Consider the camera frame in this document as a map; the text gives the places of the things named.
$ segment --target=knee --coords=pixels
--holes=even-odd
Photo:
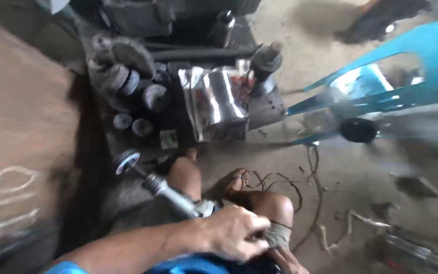
[[[294,215],[294,205],[291,200],[287,196],[283,196],[277,193],[269,193],[268,198],[266,199],[271,206],[272,209],[275,209],[278,213],[286,216]]]

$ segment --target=hand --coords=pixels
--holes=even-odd
[[[248,240],[255,233],[270,227],[270,221],[243,207],[224,207],[208,218],[202,219],[200,234],[206,243],[206,252],[227,258],[247,261],[267,251],[266,240]]]
[[[270,249],[268,255],[275,259],[283,274],[309,274],[307,269],[297,261],[290,250],[283,246]]]

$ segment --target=blue shirt sleeve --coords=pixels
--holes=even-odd
[[[87,274],[87,272],[72,262],[61,262],[47,270],[45,274]]]

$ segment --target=leg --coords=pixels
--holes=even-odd
[[[257,215],[263,215],[277,224],[291,228],[294,221],[294,206],[290,199],[272,192],[242,191],[243,183],[247,179],[248,174],[244,169],[237,170],[233,180],[226,187],[223,197]]]
[[[189,149],[186,156],[173,163],[168,175],[168,185],[201,200],[202,174],[196,165],[197,150]]]

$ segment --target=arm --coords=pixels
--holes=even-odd
[[[74,262],[89,274],[138,274],[161,261],[194,252],[245,261],[268,248],[265,240],[251,242],[246,237],[269,226],[267,218],[229,206],[208,218],[112,235],[65,254],[57,262]]]

